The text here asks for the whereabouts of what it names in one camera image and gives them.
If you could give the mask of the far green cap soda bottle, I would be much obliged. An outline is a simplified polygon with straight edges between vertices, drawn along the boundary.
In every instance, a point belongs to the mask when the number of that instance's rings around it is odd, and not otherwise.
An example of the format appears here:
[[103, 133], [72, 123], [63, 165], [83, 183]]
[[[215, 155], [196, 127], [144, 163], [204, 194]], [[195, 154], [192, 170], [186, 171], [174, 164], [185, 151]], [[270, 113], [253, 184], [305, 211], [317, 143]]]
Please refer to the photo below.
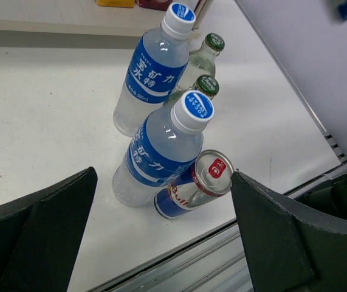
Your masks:
[[197, 50], [189, 54], [188, 64], [173, 92], [187, 89], [201, 75], [216, 75], [216, 57], [224, 50], [225, 41], [217, 33], [208, 33]]

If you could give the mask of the white two-tier shelf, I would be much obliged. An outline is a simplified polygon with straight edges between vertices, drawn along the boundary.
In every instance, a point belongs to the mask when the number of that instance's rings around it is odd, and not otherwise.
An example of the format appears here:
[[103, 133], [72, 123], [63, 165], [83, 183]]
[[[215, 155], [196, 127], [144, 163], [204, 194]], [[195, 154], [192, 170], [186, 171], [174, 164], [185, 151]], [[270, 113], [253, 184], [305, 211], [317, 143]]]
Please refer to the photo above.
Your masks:
[[95, 1], [0, 1], [0, 47], [133, 49], [164, 14]]

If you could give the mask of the near green cap soda bottle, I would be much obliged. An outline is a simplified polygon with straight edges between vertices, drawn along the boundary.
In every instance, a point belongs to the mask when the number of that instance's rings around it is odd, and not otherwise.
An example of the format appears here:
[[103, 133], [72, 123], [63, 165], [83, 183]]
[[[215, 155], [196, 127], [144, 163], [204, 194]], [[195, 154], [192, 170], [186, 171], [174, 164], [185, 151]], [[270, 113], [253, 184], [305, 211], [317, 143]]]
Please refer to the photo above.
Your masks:
[[190, 86], [189, 88], [180, 89], [172, 93], [172, 95], [170, 95], [168, 100], [166, 100], [162, 104], [162, 106], [163, 107], [173, 106], [180, 99], [181, 95], [189, 90], [198, 90], [212, 100], [218, 94], [219, 89], [220, 89], [219, 83], [214, 77], [207, 74], [203, 74], [203, 75], [200, 75], [196, 79], [196, 81], [193, 83], [193, 85]]

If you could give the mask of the green cap soda bottle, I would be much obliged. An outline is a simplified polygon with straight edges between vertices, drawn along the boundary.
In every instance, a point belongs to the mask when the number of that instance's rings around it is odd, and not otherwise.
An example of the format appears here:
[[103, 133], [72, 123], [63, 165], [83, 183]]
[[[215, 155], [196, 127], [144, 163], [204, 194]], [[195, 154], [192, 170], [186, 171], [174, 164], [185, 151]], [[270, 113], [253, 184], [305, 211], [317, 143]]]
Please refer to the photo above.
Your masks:
[[216, 57], [224, 50], [225, 41], [217, 33], [208, 33], [197, 50], [189, 54], [188, 64], [173, 92], [187, 89], [201, 75], [216, 75]]
[[207, 74], [203, 74], [203, 75], [200, 75], [196, 79], [196, 81], [193, 83], [193, 85], [190, 86], [189, 88], [180, 89], [172, 93], [172, 95], [170, 95], [168, 100], [166, 100], [162, 104], [162, 106], [163, 107], [173, 106], [180, 99], [181, 95], [189, 90], [198, 90], [212, 100], [218, 94], [219, 89], [220, 89], [219, 83], [214, 77]]

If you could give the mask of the blue label water bottle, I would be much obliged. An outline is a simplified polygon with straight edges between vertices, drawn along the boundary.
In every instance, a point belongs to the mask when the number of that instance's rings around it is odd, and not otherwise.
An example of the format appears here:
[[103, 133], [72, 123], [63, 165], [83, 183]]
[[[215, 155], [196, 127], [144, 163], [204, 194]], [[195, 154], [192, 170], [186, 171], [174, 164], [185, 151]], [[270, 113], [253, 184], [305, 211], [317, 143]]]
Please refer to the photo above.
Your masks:
[[186, 171], [202, 150], [203, 130], [214, 114], [212, 101], [198, 90], [149, 114], [114, 173], [115, 198], [125, 206], [142, 206]]
[[172, 2], [160, 26], [141, 36], [113, 112], [114, 125], [125, 136], [133, 136], [178, 84], [188, 64], [187, 40], [195, 21], [189, 6]]

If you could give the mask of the Red Bull can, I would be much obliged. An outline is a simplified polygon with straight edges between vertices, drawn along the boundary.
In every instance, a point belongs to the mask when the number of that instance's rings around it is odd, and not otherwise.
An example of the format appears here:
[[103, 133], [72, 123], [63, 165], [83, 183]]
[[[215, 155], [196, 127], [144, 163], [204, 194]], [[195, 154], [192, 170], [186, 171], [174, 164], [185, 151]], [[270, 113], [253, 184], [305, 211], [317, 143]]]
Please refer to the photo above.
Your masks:
[[230, 191], [235, 169], [217, 150], [204, 150], [179, 177], [154, 197], [154, 207], [173, 219], [191, 212]]

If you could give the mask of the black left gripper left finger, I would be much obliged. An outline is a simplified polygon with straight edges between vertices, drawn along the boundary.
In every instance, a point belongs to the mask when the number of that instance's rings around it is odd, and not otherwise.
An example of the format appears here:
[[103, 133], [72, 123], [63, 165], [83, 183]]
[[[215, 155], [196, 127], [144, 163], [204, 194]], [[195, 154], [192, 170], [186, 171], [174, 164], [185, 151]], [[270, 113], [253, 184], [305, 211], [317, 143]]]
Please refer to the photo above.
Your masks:
[[0, 291], [67, 291], [96, 186], [89, 167], [0, 205]]

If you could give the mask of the yellow pineapple juice carton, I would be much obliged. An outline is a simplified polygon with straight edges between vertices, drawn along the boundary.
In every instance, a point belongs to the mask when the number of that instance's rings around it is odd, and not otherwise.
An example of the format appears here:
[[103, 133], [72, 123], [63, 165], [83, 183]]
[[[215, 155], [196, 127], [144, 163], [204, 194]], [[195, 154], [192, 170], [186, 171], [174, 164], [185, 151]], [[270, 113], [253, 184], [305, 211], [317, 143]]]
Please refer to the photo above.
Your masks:
[[102, 7], [134, 8], [135, 0], [96, 0]]

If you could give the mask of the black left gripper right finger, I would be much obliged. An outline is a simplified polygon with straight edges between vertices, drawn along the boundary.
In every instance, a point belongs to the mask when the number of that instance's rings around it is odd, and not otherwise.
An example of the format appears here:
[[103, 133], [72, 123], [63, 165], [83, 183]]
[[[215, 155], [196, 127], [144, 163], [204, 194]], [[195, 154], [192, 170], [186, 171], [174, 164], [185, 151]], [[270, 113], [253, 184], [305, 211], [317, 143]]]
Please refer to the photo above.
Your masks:
[[239, 171], [231, 192], [254, 291], [347, 291], [347, 220]]

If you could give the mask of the dark red berry juice carton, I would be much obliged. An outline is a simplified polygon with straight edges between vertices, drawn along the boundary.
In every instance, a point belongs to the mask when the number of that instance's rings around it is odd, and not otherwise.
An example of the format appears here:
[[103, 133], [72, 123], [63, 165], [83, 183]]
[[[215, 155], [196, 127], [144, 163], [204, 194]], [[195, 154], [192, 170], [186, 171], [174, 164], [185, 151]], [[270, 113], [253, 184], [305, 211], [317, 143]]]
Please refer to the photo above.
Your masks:
[[172, 0], [136, 0], [136, 3], [144, 9], [166, 11]]

